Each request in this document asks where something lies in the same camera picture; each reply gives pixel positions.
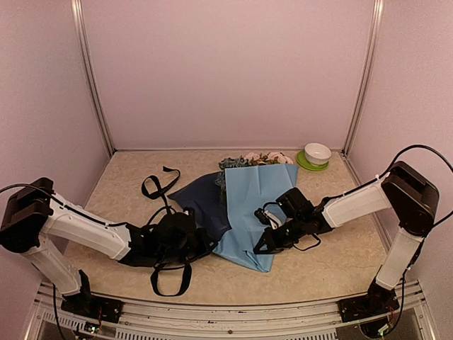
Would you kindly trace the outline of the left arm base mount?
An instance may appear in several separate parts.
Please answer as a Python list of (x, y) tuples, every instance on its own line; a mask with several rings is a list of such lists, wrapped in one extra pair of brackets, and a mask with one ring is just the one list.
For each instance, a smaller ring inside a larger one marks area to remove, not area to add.
[(99, 322), (117, 324), (123, 308), (123, 302), (91, 293), (88, 276), (79, 270), (81, 289), (75, 295), (64, 295), (61, 309), (75, 315), (97, 319)]

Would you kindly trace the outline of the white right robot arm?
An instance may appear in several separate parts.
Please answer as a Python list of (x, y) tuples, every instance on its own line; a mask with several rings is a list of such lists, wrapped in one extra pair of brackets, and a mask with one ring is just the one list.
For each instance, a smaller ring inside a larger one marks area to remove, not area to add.
[(375, 287), (362, 299), (362, 309), (375, 315), (390, 301), (388, 290), (396, 287), (406, 270), (416, 261), (422, 243), (435, 226), (440, 193), (436, 186), (404, 161), (397, 161), (369, 183), (342, 195), (325, 197), (313, 205), (293, 187), (274, 201), (287, 218), (271, 227), (265, 208), (255, 216), (267, 227), (253, 248), (255, 254), (277, 254), (291, 248), (302, 237), (330, 232), (367, 215), (381, 224), (392, 222), (394, 235)]

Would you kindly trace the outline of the fake flower bunch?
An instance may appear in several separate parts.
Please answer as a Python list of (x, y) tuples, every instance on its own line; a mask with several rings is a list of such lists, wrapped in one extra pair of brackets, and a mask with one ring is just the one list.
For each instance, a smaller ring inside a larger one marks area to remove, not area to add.
[(256, 153), (249, 152), (245, 156), (237, 158), (227, 157), (218, 163), (220, 171), (217, 173), (215, 184), (220, 187), (220, 199), (223, 203), (227, 202), (226, 190), (226, 169), (242, 168), (250, 166), (265, 166), (274, 164), (293, 164), (293, 161), (282, 152)]

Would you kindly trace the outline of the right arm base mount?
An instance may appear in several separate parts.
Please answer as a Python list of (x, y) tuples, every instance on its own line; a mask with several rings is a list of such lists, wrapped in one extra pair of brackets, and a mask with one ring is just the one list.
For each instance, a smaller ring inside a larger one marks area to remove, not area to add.
[(400, 308), (395, 290), (381, 287), (376, 278), (370, 283), (366, 294), (339, 300), (337, 305), (342, 322), (366, 319)]

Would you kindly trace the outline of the blue wrapping paper sheet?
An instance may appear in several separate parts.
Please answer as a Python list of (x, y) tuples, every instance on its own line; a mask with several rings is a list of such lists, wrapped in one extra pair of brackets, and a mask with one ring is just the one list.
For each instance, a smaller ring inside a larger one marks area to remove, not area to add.
[(168, 197), (182, 208), (195, 210), (197, 226), (218, 241), (213, 253), (245, 268), (267, 273), (273, 255), (256, 255), (265, 226), (254, 212), (297, 185), (298, 167), (291, 164), (250, 166), (225, 170), (226, 200), (208, 174), (171, 193)]

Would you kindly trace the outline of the black printed ribbon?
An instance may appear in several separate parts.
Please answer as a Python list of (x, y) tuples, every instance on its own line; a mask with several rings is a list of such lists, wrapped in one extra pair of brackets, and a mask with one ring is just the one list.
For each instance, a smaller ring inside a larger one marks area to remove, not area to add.
[(154, 256), (156, 257), (156, 262), (153, 265), (154, 272), (150, 277), (151, 287), (155, 294), (163, 297), (164, 294), (159, 291), (160, 272), (183, 269), (179, 290), (177, 293), (171, 295), (171, 297), (178, 297), (183, 295), (190, 286), (192, 267), (188, 258), (187, 243), (189, 234), (194, 228), (188, 222), (188, 216), (182, 212), (176, 212), (176, 210), (168, 204), (166, 192), (172, 188), (178, 180), (175, 178), (164, 187), (155, 175), (146, 177), (146, 180), (151, 180), (154, 183), (156, 191), (153, 193), (149, 192), (146, 183), (143, 182), (141, 187), (142, 194), (152, 200), (161, 198), (164, 202), (164, 206), (159, 210), (166, 212), (156, 224), (152, 221), (158, 213), (154, 213), (145, 225), (145, 230), (151, 235)]

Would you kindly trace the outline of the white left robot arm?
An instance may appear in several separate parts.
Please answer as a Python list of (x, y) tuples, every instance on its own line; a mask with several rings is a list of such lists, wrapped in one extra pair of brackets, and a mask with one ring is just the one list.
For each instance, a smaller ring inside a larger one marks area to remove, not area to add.
[(84, 315), (94, 314), (99, 300), (90, 292), (87, 275), (69, 263), (52, 236), (91, 248), (126, 266), (153, 268), (153, 284), (159, 271), (169, 264), (182, 267), (189, 278), (192, 262), (211, 254), (217, 246), (206, 229), (196, 225), (192, 208), (177, 212), (166, 205), (166, 214), (158, 223), (136, 227), (104, 220), (70, 203), (45, 177), (1, 189), (9, 190), (15, 192), (4, 211), (1, 246), (27, 258)]

